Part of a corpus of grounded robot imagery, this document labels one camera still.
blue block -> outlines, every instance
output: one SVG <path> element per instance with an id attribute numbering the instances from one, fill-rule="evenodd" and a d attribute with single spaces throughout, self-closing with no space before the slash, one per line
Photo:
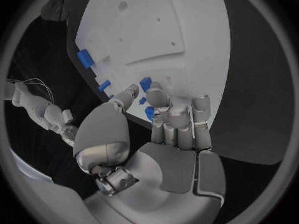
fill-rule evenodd
<path id="1" fill-rule="evenodd" d="M 140 100 L 139 100 L 139 105 L 144 105 L 144 103 L 147 101 L 147 99 L 145 97 L 142 97 Z"/>
<path id="2" fill-rule="evenodd" d="M 100 92 L 103 92 L 105 88 L 107 88 L 109 85 L 111 85 L 109 80 L 106 80 L 103 84 L 101 84 L 98 89 Z"/>
<path id="3" fill-rule="evenodd" d="M 144 92 L 146 92 L 151 85 L 151 78 L 150 77 L 145 77 L 140 81 L 141 88 L 143 89 Z"/>
<path id="4" fill-rule="evenodd" d="M 148 117 L 148 119 L 150 121 L 152 121 L 153 119 L 153 115 L 154 115 L 154 108 L 152 106 L 148 106 L 146 109 L 145 109 L 145 112 L 146 112 L 146 115 Z"/>
<path id="5" fill-rule="evenodd" d="M 91 58 L 91 56 L 89 55 L 89 53 L 86 49 L 79 51 L 77 53 L 77 57 L 79 58 L 79 60 L 81 61 L 82 65 L 85 67 L 85 69 L 88 69 L 93 64 L 95 64 L 95 62 L 93 61 L 93 59 Z"/>

black background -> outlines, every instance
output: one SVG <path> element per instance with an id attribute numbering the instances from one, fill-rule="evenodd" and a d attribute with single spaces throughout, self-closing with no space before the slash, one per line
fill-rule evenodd
<path id="1" fill-rule="evenodd" d="M 0 30 L 1 34 L 6 29 L 8 21 L 11 19 L 13 13 L 20 6 L 22 0 L 0 0 L 1 6 L 1 23 Z M 278 0 L 285 13 L 295 25 L 299 28 L 297 16 L 299 14 L 299 3 L 298 0 Z M 14 193 L 10 190 L 4 177 L 0 178 L 1 187 L 1 223 L 36 223 L 34 219 L 28 214 L 28 212 L 22 207 Z M 298 223 L 299 217 L 297 216 L 297 200 L 299 193 L 297 188 L 299 187 L 299 175 L 294 179 L 293 184 L 289 188 L 287 194 L 280 201 L 274 211 L 262 222 L 264 224 L 278 223 L 279 220 L 289 220 L 289 222 Z"/>

blue plastic part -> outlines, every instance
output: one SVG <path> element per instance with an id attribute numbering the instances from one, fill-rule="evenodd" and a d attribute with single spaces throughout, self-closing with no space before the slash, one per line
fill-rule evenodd
<path id="1" fill-rule="evenodd" d="M 89 55 L 86 49 L 79 51 L 77 53 L 77 57 L 79 58 L 79 60 L 81 61 L 85 69 L 88 69 L 95 64 L 94 60 L 91 58 L 91 56 Z"/>
<path id="2" fill-rule="evenodd" d="M 150 121 L 152 121 L 153 119 L 153 115 L 154 115 L 154 108 L 152 106 L 148 106 L 146 109 L 145 109 L 145 112 L 146 112 L 146 115 L 148 117 L 148 119 Z"/>
<path id="3" fill-rule="evenodd" d="M 145 77 L 140 81 L 141 88 L 143 89 L 144 92 L 146 92 L 151 85 L 151 78 L 150 77 Z"/>
<path id="4" fill-rule="evenodd" d="M 145 97 L 142 97 L 140 100 L 139 100 L 139 105 L 144 105 L 144 103 L 147 101 L 147 99 Z"/>
<path id="5" fill-rule="evenodd" d="M 109 85 L 111 85 L 109 80 L 106 80 L 103 84 L 101 84 L 98 89 L 100 92 L 103 92 L 105 88 L 107 88 Z"/>

wire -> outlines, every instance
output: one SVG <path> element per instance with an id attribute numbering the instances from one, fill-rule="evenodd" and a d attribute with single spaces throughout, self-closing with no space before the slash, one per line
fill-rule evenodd
<path id="1" fill-rule="evenodd" d="M 13 83 L 16 83 L 16 82 L 20 82 L 20 83 L 24 83 L 24 84 L 27 84 L 27 85 L 41 85 L 41 86 L 44 86 L 46 89 L 47 89 L 47 92 L 48 92 L 48 95 L 49 95 L 49 98 L 51 100 L 52 103 L 54 103 L 54 96 L 53 96 L 53 93 L 52 91 L 50 90 L 50 88 L 39 78 L 31 78 L 31 79 L 28 79 L 28 80 L 25 80 L 25 81 L 20 81 L 20 80 L 16 80 L 16 79 L 7 79 L 7 81 L 9 82 L 13 82 Z"/>

